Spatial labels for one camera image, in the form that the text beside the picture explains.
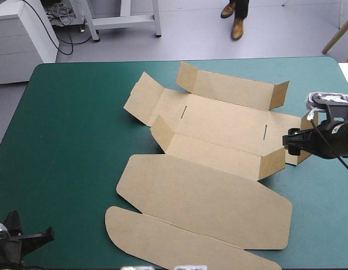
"robotic arm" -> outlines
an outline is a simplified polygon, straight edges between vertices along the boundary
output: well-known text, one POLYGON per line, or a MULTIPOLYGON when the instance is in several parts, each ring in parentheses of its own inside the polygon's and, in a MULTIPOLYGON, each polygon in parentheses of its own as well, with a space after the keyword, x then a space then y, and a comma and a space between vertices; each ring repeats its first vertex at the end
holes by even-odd
POLYGON ((338 158, 344 164, 341 157, 348 158, 348 94, 311 93, 306 107, 314 128, 288 130, 282 141, 289 154, 299 156, 304 150, 324 159, 338 158), (313 121, 315 112, 326 113, 326 120, 317 127, 313 121))

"grey floor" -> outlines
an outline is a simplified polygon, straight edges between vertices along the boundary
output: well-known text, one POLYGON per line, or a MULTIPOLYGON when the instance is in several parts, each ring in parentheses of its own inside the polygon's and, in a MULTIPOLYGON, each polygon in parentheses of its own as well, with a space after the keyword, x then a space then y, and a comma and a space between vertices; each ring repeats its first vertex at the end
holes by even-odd
MULTIPOLYGON (((97 17, 117 15, 116 0, 92 0, 97 17)), ((160 0, 163 36, 153 27, 103 30, 101 41, 75 46, 71 56, 57 62, 240 59, 321 56, 321 50, 338 30, 340 0, 251 0, 245 34, 230 39, 233 18, 221 19, 227 0, 160 0)), ((132 11, 144 14, 151 0, 133 0, 132 11)), ((344 20, 348 19, 348 1, 344 20)), ((89 34, 72 28, 74 41, 89 34)), ((58 30, 58 36, 65 32, 58 30)), ((62 50, 69 51, 67 45, 62 50)), ((348 33, 328 54, 338 62, 348 56, 348 33)), ((0 142, 24 92, 26 83, 0 85, 0 142)))

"person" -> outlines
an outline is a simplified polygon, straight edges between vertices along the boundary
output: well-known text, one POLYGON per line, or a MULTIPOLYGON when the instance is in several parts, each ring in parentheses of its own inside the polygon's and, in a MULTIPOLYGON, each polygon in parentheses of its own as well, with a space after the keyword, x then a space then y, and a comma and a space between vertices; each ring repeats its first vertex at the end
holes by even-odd
POLYGON ((243 35, 243 20, 247 17, 249 0, 230 0, 221 12, 221 18, 228 18, 235 11, 234 24, 232 26, 231 37, 235 40, 243 35))

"trouser leg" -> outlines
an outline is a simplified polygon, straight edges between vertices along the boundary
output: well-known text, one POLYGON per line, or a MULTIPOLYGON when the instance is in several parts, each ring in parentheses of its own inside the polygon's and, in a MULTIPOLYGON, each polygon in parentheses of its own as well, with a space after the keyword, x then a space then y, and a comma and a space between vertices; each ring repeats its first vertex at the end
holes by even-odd
POLYGON ((245 19, 248 13, 248 3, 250 0, 230 0, 230 3, 236 2, 235 18, 245 19))

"white cabinet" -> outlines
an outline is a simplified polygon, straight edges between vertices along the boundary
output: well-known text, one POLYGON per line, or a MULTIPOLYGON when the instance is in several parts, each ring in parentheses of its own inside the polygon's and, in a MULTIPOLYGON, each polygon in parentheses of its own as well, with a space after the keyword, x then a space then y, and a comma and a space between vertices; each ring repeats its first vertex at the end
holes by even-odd
MULTIPOLYGON (((50 36, 58 40, 40 0, 27 0, 38 12, 50 36)), ((21 0, 0 4, 0 83, 28 81, 35 67, 54 63, 57 49, 34 11, 21 0)))

